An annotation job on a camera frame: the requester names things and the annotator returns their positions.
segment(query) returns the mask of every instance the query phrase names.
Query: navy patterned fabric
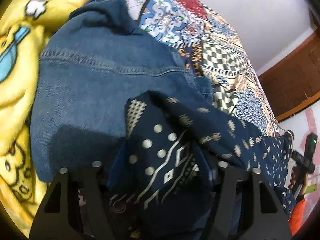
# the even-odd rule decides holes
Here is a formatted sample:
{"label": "navy patterned fabric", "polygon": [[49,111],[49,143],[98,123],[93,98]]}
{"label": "navy patterned fabric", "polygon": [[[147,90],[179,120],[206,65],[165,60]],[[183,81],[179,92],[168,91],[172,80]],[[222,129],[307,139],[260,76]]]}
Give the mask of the navy patterned fabric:
{"label": "navy patterned fabric", "polygon": [[286,138],[263,136],[195,93],[180,100],[148,91],[130,99],[125,112],[128,138],[108,185],[118,194],[135,193],[153,236],[204,228],[214,199],[204,151],[235,168],[260,168],[290,217],[295,199],[284,188],[292,147]]}

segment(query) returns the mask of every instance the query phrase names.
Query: clothing pile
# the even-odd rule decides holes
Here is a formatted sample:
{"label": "clothing pile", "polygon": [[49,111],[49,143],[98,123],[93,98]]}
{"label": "clothing pile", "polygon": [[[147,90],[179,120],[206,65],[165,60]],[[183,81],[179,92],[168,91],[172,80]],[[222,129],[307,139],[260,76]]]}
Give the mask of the clothing pile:
{"label": "clothing pile", "polygon": [[[154,237],[201,229],[213,186],[204,149],[259,167],[290,217],[292,144],[274,137],[235,30],[198,0],[81,1],[14,0],[0,20],[0,200],[19,229],[28,236],[60,168],[94,161]],[[193,204],[177,224],[181,196]]]}

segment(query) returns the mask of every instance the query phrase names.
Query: denim fabric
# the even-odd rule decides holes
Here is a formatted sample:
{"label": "denim fabric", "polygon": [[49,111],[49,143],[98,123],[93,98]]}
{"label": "denim fabric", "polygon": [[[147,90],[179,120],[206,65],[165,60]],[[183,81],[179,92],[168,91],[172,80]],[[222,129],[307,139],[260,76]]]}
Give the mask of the denim fabric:
{"label": "denim fabric", "polygon": [[130,18],[124,0],[90,0],[71,13],[40,57],[31,116],[39,179],[102,161],[107,170],[125,138],[124,105],[147,90],[212,100],[210,81],[184,68],[175,49]]}

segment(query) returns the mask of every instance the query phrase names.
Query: blue paisley pattern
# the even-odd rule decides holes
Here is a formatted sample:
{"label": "blue paisley pattern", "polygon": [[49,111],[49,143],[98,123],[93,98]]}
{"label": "blue paisley pattern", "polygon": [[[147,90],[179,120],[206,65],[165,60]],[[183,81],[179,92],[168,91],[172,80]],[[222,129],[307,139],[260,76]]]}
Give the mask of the blue paisley pattern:
{"label": "blue paisley pattern", "polygon": [[219,83],[230,86],[228,79],[226,77],[222,77],[219,75],[215,75],[216,79],[219,81]]}
{"label": "blue paisley pattern", "polygon": [[217,19],[213,18],[211,15],[208,15],[208,19],[215,33],[223,34],[225,36],[237,35],[237,33],[231,30],[228,25],[221,24]]}
{"label": "blue paisley pattern", "polygon": [[204,21],[175,0],[150,0],[139,24],[157,41],[177,48],[200,43]]}
{"label": "blue paisley pattern", "polygon": [[252,89],[239,92],[240,99],[236,105],[236,117],[257,126],[262,135],[267,135],[268,120],[262,112],[262,101],[256,98]]}

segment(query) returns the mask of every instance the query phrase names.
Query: cable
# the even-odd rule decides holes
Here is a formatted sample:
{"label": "cable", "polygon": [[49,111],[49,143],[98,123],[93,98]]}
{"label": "cable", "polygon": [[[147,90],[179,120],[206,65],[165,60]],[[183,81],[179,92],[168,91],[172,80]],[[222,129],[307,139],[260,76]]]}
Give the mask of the cable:
{"label": "cable", "polygon": [[290,137],[291,137],[291,152],[290,152],[290,155],[289,155],[289,160],[291,159],[291,155],[292,155],[292,152],[293,152],[293,136],[292,134],[287,130],[287,129],[284,129],[277,120],[273,120],[273,119],[270,119],[271,122],[275,123],[281,130],[283,131],[286,131],[287,133],[289,133]]}
{"label": "cable", "polygon": [[318,174],[318,175],[316,175],[316,176],[313,176],[313,177],[311,177],[311,178],[308,178],[308,179],[315,179],[315,178],[317,178],[317,177],[319,177],[320,176],[320,174]]}
{"label": "cable", "polygon": [[112,204],[111,209],[113,210],[113,212],[115,212],[115,213],[117,213],[117,214],[121,214],[121,213],[123,213],[123,212],[125,211],[125,209],[126,209],[126,205],[125,205],[125,204],[121,207],[121,209],[117,209],[117,208],[115,207],[115,204],[116,204],[117,202],[121,201],[123,198],[125,198],[126,195],[127,195],[127,194],[124,194],[121,198],[119,198],[118,200],[116,200],[116,201]]}
{"label": "cable", "polygon": [[300,185],[298,186],[298,189],[297,189],[296,193],[294,194],[294,199],[297,199],[297,197],[299,196],[299,193],[300,193],[301,189],[302,189],[302,184],[300,184]]}

